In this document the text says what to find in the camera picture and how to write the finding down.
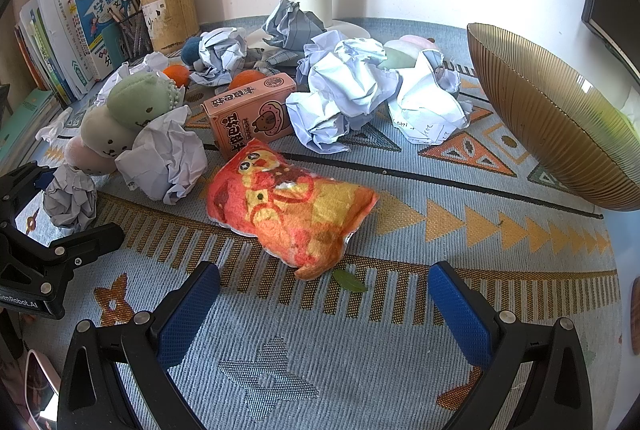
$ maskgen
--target crumpled white paper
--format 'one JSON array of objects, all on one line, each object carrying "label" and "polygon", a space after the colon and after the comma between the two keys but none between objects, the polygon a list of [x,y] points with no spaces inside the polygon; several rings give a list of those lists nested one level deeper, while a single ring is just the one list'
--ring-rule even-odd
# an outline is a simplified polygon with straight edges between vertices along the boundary
[{"label": "crumpled white paper", "polygon": [[154,119],[132,149],[116,158],[130,190],[140,188],[151,200],[170,206],[191,191],[207,169],[207,156],[196,132],[183,128],[190,115],[185,105]]},{"label": "crumpled white paper", "polygon": [[44,191],[42,207],[53,225],[78,233],[95,219],[97,198],[92,178],[63,164]]},{"label": "crumpled white paper", "polygon": [[287,97],[296,136],[319,154],[348,151],[337,139],[367,124],[375,109],[396,93],[399,74],[378,65],[385,49],[373,39],[347,39],[329,31],[305,45],[299,74],[308,75],[310,93]]},{"label": "crumpled white paper", "polygon": [[168,66],[169,58],[167,58],[162,52],[152,52],[151,54],[146,55],[145,59],[142,60],[142,63],[131,68],[129,68],[129,61],[125,61],[113,74],[111,74],[111,76],[108,77],[107,81],[104,82],[104,85],[95,98],[95,106],[102,106],[106,104],[111,89],[127,76],[137,74],[142,71],[164,74],[162,71]]},{"label": "crumpled white paper", "polygon": [[200,36],[200,59],[194,63],[197,81],[209,86],[231,83],[236,70],[244,67],[246,31],[242,28],[223,27]]},{"label": "crumpled white paper", "polygon": [[324,24],[311,11],[303,12],[299,3],[280,0],[263,28],[271,35],[264,40],[267,45],[300,52],[324,31]]},{"label": "crumpled white paper", "polygon": [[441,63],[439,51],[423,50],[414,68],[398,70],[402,82],[396,95],[388,101],[389,112],[394,126],[410,143],[439,145],[457,128],[469,126],[471,103],[457,101],[438,85],[440,82],[447,87],[460,84],[459,80],[456,83],[457,74],[447,74],[450,71],[440,67]]},{"label": "crumpled white paper", "polygon": [[287,110],[296,136],[310,150],[319,154],[349,150],[348,146],[337,142],[339,137],[349,133],[349,124],[327,93],[291,93],[287,97]]},{"label": "crumpled white paper", "polygon": [[44,139],[47,143],[51,143],[58,138],[60,132],[65,128],[66,120],[69,119],[73,109],[71,107],[63,110],[51,123],[36,132],[36,141]]}]

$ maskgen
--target plush toy face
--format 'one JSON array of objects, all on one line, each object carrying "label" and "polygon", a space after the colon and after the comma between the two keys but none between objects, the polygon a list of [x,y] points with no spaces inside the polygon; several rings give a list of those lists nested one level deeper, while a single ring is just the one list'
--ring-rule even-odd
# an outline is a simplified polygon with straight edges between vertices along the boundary
[{"label": "plush toy face", "polygon": [[107,107],[120,124],[140,131],[156,117],[182,106],[184,92],[164,74],[139,72],[113,87]]},{"label": "plush toy face", "polygon": [[82,142],[79,135],[66,144],[65,161],[66,164],[82,170],[86,175],[108,175],[116,171],[114,159],[100,157]]},{"label": "plush toy face", "polygon": [[125,128],[111,115],[107,106],[96,106],[84,115],[80,136],[99,156],[115,159],[130,150],[137,131]]}]

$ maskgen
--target green plush toy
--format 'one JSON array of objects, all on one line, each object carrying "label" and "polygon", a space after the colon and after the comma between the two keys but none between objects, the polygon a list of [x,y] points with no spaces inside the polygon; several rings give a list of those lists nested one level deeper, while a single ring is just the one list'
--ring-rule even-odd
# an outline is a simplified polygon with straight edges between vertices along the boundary
[{"label": "green plush toy", "polygon": [[111,89],[107,107],[118,123],[140,131],[156,117],[182,106],[184,92],[164,74],[139,72]]}]

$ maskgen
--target donut illustration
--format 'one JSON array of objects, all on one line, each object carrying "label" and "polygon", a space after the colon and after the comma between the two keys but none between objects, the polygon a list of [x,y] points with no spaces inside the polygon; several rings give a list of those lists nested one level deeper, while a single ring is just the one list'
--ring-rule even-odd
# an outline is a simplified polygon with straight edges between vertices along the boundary
[{"label": "donut illustration", "polygon": [[289,126],[287,109],[277,101],[268,101],[260,107],[260,115],[252,125],[254,133],[263,132],[268,136],[276,135]]}]

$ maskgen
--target ribbed bowl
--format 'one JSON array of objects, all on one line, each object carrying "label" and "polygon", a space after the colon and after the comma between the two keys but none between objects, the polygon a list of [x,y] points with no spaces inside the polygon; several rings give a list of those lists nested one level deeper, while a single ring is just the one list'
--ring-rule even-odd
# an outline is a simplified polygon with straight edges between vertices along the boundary
[{"label": "ribbed bowl", "polygon": [[548,50],[485,24],[466,28],[484,93],[562,184],[607,209],[640,209],[640,142],[595,87]]}]

